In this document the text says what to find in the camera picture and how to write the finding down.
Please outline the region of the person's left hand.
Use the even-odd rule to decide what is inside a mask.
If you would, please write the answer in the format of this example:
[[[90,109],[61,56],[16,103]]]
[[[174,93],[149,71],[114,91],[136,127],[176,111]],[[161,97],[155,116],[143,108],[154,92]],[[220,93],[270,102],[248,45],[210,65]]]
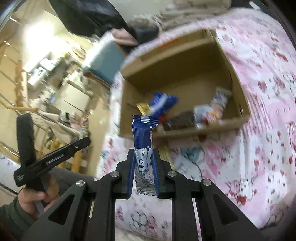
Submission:
[[[46,192],[36,191],[30,188],[22,189],[18,194],[18,202],[20,207],[29,214],[32,218],[37,220],[40,217],[40,211],[36,207],[36,202],[44,201],[47,205],[43,207],[46,212],[60,197],[59,184],[56,179],[51,176],[49,180],[49,188]]]

